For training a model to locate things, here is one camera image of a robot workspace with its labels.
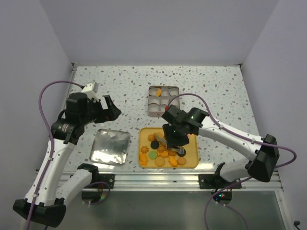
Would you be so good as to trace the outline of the metal tongs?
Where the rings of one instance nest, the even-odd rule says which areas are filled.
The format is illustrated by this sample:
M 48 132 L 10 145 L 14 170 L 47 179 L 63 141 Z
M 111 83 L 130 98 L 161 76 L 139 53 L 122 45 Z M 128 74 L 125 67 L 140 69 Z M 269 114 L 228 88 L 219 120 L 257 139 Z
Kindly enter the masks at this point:
M 179 146 L 171 144 L 171 142 L 167 141 L 166 138 L 164 137 L 164 135 L 160 132 L 155 132 L 154 136 L 155 136 L 156 140 L 158 142 L 164 144 L 168 150 L 172 150 L 172 151 L 177 152 L 179 148 L 183 148 L 183 147 L 179 147 Z

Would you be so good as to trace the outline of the swirl butter cookie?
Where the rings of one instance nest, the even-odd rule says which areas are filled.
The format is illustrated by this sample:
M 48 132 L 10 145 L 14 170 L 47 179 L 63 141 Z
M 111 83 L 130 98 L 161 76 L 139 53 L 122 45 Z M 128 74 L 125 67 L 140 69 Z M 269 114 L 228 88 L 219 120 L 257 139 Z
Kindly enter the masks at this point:
M 164 146 L 161 146 L 161 147 L 159 147 L 159 148 L 157 149 L 157 152 L 158 152 L 158 153 L 163 153 L 164 151 L 165 151 Z
M 141 153 L 141 154 L 146 154 L 148 151 L 149 151 L 148 146 L 142 146 L 142 147 L 140 148 L 140 153 Z

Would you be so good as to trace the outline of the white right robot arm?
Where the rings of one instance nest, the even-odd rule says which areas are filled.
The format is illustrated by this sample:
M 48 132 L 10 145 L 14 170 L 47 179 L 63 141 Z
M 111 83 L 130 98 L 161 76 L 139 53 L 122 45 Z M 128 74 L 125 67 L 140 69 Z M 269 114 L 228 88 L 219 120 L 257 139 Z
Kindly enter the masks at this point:
M 163 132 L 168 148 L 185 146 L 189 143 L 188 135 L 196 135 L 222 143 L 244 156 L 236 162 L 219 164 L 213 177 L 217 187 L 225 188 L 230 182 L 245 177 L 265 183 L 271 180 L 279 159 L 274 136 L 262 138 L 215 122 L 208 112 L 196 107 L 185 112 L 171 105 L 162 118 L 167 122 Z

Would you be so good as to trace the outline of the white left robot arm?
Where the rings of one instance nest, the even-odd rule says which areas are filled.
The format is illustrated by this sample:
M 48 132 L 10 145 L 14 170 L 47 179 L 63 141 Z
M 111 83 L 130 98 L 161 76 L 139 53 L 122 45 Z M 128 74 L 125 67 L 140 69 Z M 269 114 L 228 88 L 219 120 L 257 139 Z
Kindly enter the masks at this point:
M 58 117 L 51 126 L 51 137 L 37 177 L 23 199 L 15 200 L 13 210 L 28 222 L 56 228 L 63 221 L 68 204 L 85 187 L 95 188 L 102 182 L 98 167 L 82 163 L 62 186 L 59 181 L 65 164 L 74 151 L 85 126 L 116 120 L 121 111 L 109 95 L 104 96 L 107 108 L 100 100 L 84 92 L 72 93 L 66 100 L 65 118 Z

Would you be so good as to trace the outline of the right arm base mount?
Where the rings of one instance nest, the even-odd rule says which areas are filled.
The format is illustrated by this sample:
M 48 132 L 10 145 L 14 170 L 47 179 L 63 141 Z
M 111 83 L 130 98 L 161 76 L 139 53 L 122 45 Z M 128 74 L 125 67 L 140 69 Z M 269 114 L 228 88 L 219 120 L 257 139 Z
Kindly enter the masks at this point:
M 232 185 L 231 189 L 241 189 L 242 185 L 237 184 L 237 181 L 228 182 L 220 176 L 215 176 L 214 174 L 199 174 L 198 182 L 200 189 L 212 189 L 218 191 L 222 188 Z

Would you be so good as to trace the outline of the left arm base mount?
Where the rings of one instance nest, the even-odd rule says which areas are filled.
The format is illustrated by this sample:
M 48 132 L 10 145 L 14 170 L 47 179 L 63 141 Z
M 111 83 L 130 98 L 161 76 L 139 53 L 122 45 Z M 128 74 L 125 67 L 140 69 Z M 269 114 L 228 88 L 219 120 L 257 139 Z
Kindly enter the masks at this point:
M 99 181 L 107 183 L 110 189 L 113 189 L 115 183 L 115 175 L 113 173 L 100 173 Z

